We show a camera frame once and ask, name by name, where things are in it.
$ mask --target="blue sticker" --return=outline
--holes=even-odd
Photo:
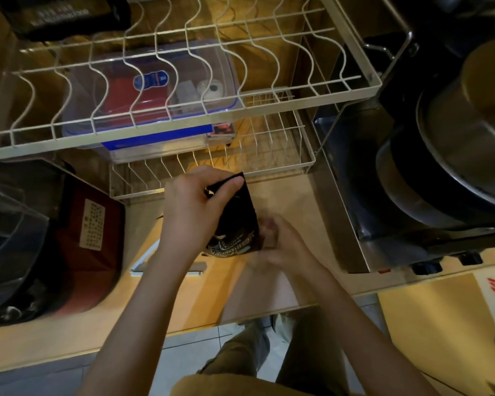
[[[151,87],[163,87],[169,82],[169,75],[165,71],[145,73],[143,74],[143,77],[145,78],[143,90]],[[134,89],[140,91],[141,86],[141,75],[134,76]]]

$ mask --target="lower wire shelf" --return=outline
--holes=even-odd
[[[122,200],[162,193],[166,180],[204,164],[243,171],[249,178],[306,170],[315,163],[315,153],[297,111],[245,118],[233,125],[237,134],[229,145],[112,164],[110,197]]]

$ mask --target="hand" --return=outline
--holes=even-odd
[[[297,230],[282,216],[263,218],[260,233],[264,237],[260,261],[278,266],[285,273],[308,279],[313,268],[320,266]]]
[[[163,229],[159,250],[192,264],[218,226],[225,205],[244,184],[236,177],[224,183],[210,199],[204,189],[233,173],[201,165],[178,176],[165,187]]]

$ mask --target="forearm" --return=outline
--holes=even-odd
[[[318,264],[310,271],[307,280],[368,394],[437,395],[416,367],[370,321],[326,268]]]
[[[151,257],[78,395],[148,395],[174,301],[190,264],[173,264],[173,259],[179,257],[161,249]]]

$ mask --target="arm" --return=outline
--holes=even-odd
[[[438,396],[422,374],[369,320],[334,276],[314,257],[300,234],[280,216],[265,219],[260,258],[304,280],[368,394]]]
[[[226,182],[211,199],[204,189],[230,176],[231,172],[205,165],[167,185],[158,250],[90,366],[78,395],[148,395],[178,289],[213,236],[225,204],[244,179]]]

